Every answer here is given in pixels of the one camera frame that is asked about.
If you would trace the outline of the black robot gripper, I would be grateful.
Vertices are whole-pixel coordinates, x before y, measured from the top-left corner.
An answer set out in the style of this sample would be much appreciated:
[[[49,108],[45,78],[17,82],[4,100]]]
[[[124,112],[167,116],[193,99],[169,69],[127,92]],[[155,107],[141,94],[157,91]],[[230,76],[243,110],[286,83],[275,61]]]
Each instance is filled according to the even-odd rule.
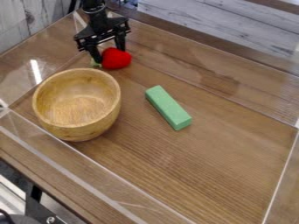
[[[127,49],[127,34],[131,32],[127,17],[109,17],[105,0],[81,0],[81,9],[88,16],[88,25],[73,36],[80,51],[87,50],[97,64],[103,58],[97,45],[113,39],[116,49]]]

